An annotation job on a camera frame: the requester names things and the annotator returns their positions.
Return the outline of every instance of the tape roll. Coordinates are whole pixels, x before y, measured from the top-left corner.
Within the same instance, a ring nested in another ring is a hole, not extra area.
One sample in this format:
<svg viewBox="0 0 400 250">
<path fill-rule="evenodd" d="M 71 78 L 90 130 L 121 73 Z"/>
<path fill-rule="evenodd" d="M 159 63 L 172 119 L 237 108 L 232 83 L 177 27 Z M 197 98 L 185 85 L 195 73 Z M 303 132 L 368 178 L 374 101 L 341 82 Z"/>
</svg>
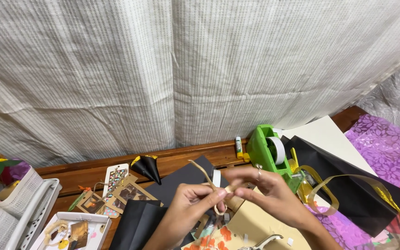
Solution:
<svg viewBox="0 0 400 250">
<path fill-rule="evenodd" d="M 270 140 L 274 144 L 275 153 L 276 153 L 276 157 L 274 159 L 274 164 L 275 165 L 282 164 L 285 160 L 285 147 L 283 146 L 282 141 L 275 136 L 266 137 L 266 140 Z"/>
</svg>

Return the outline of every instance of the white box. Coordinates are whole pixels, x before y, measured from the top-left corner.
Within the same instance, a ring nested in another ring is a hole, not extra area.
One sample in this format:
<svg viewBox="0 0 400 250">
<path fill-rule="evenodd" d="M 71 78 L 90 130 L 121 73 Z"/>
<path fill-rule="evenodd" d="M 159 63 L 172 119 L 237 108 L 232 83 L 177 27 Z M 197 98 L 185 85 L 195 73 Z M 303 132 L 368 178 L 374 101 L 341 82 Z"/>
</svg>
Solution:
<svg viewBox="0 0 400 250">
<path fill-rule="evenodd" d="M 104 239 L 106 238 L 106 235 L 108 234 L 109 228 L 112 224 L 111 219 L 106 215 L 90 214 L 90 213 L 58 212 L 52 217 L 52 219 L 50 219 L 49 223 L 46 225 L 45 228 L 48 228 L 50 225 L 52 225 L 55 221 L 59 219 L 68 221 L 69 228 L 71 224 L 75 224 L 80 221 L 87 221 L 89 223 L 89 235 L 87 237 L 87 245 L 85 247 L 80 248 L 80 250 L 100 250 L 101 247 L 103 246 Z M 102 230 L 103 233 L 100 232 L 101 225 L 104 225 L 104 230 Z M 44 238 L 45 234 L 44 231 L 42 231 L 40 236 L 38 236 L 36 241 L 33 243 L 30 250 L 48 250 L 49 248 L 54 250 L 57 249 L 57 247 L 46 247 L 43 242 Z"/>
</svg>

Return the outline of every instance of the yellow glue stick cap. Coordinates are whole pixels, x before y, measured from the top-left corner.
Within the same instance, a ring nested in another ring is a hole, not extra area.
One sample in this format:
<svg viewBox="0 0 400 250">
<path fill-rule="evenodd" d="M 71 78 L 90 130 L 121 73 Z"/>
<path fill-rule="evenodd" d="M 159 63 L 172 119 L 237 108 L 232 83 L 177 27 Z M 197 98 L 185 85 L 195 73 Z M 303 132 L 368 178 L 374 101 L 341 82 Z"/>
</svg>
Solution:
<svg viewBox="0 0 400 250">
<path fill-rule="evenodd" d="M 250 158 L 249 158 L 249 154 L 248 153 L 244 153 L 243 154 L 243 161 L 244 162 L 249 162 Z"/>
</svg>

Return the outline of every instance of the green tape dispenser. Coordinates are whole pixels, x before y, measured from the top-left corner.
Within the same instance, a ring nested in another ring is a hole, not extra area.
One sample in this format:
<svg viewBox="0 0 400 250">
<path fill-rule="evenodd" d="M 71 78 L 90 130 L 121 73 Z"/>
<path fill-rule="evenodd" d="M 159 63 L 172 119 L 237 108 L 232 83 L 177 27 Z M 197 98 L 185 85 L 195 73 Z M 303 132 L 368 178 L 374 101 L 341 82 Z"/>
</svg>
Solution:
<svg viewBox="0 0 400 250">
<path fill-rule="evenodd" d="M 258 125 L 246 145 L 253 166 L 260 164 L 263 170 L 280 174 L 293 193 L 305 178 L 303 171 L 293 174 L 285 156 L 285 148 L 277 133 L 269 124 Z"/>
</svg>

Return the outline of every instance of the glue stick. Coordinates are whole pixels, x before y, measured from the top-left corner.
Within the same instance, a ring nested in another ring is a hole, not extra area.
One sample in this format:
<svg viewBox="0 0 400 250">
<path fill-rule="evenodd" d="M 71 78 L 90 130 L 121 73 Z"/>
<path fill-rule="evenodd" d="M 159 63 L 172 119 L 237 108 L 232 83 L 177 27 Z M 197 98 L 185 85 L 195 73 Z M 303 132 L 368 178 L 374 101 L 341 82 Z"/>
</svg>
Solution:
<svg viewBox="0 0 400 250">
<path fill-rule="evenodd" d="M 237 158 L 242 159 L 243 158 L 242 139 L 240 138 L 240 136 L 236 137 L 236 152 L 237 152 Z"/>
</svg>

